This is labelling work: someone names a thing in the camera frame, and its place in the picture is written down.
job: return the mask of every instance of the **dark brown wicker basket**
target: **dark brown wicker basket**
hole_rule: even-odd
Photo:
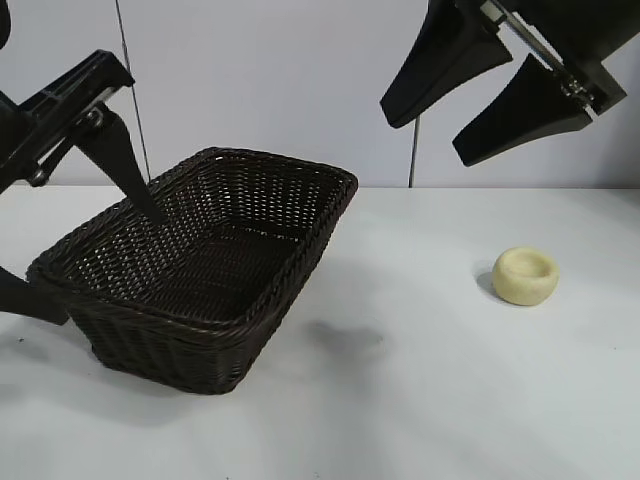
[[[328,165],[211,148],[150,184],[168,217],[124,200],[29,267],[107,367],[226,393],[317,265],[357,179]]]

